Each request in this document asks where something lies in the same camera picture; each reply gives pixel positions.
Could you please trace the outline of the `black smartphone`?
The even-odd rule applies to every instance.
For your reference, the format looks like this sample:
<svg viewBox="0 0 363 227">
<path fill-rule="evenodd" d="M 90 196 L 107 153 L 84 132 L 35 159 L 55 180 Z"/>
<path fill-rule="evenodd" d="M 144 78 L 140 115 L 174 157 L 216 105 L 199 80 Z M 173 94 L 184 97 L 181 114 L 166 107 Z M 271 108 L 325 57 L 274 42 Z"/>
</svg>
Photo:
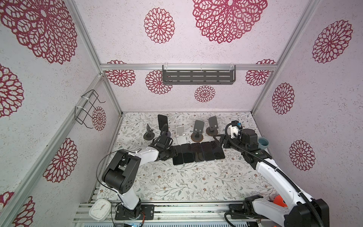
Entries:
<svg viewBox="0 0 363 227">
<path fill-rule="evenodd" d="M 192 146 L 189 143 L 181 145 L 182 157 L 185 164 L 194 162 Z"/>
<path fill-rule="evenodd" d="M 175 151 L 175 156 L 173 157 L 173 165 L 178 166 L 184 164 L 181 145 L 173 146 L 173 149 Z"/>
<path fill-rule="evenodd" d="M 193 156 L 194 156 L 194 162 L 205 161 L 201 143 L 192 143 L 191 148 L 192 148 L 192 152 L 193 152 Z"/>
<path fill-rule="evenodd" d="M 202 142 L 201 147 L 202 147 L 204 159 L 206 161 L 215 160 L 215 155 L 213 153 L 213 148 L 212 148 L 212 145 L 210 142 Z"/>
<path fill-rule="evenodd" d="M 159 114 L 157 117 L 160 131 L 169 131 L 168 117 L 162 114 Z"/>
<path fill-rule="evenodd" d="M 212 151 L 216 160 L 225 159 L 225 154 L 223 149 L 220 147 L 219 143 L 216 141 L 211 141 Z"/>
</svg>

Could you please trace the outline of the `black phone stand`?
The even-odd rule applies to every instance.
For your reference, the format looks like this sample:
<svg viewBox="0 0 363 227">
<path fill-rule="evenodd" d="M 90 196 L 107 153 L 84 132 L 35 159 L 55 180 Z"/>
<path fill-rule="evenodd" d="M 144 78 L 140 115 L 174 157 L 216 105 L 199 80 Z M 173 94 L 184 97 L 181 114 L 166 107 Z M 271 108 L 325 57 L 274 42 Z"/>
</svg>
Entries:
<svg viewBox="0 0 363 227">
<path fill-rule="evenodd" d="M 151 129 L 151 127 L 149 126 L 149 124 L 147 124 L 146 129 L 147 129 L 147 132 L 144 133 L 143 138 L 147 141 L 153 140 L 155 137 L 155 134 L 154 134 L 153 130 Z"/>
</svg>

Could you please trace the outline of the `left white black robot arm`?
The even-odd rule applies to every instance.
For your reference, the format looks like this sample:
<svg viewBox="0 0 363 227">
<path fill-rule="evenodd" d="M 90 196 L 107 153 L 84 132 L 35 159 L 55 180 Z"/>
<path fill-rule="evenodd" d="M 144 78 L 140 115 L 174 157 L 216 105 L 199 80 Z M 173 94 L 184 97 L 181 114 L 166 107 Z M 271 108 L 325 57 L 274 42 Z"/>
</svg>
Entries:
<svg viewBox="0 0 363 227">
<path fill-rule="evenodd" d="M 117 150 L 103 172 L 102 182 L 118 193 L 123 207 L 127 211 L 134 212 L 134 216 L 138 216 L 141 211 L 141 199 L 133 189 L 139 167 L 147 163 L 174 158 L 176 151 L 172 148 L 172 143 L 171 137 L 162 134 L 140 151 Z"/>
</svg>

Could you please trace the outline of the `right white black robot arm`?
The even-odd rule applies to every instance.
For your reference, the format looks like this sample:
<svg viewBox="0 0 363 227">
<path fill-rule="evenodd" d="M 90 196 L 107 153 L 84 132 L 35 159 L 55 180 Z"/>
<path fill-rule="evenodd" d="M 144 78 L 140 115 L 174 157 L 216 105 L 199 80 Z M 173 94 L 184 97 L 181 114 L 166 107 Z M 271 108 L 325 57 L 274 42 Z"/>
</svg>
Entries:
<svg viewBox="0 0 363 227">
<path fill-rule="evenodd" d="M 272 156 L 258 145 L 258 135 L 253 129 L 244 129 L 237 121 L 225 127 L 220 135 L 220 148 L 239 151 L 245 161 L 274 187 L 285 202 L 275 204 L 261 195 L 243 201 L 242 208 L 230 208 L 224 214 L 232 218 L 269 219 L 282 227 L 328 227 L 329 206 L 322 199 L 314 199 L 293 182 L 276 164 Z"/>
</svg>

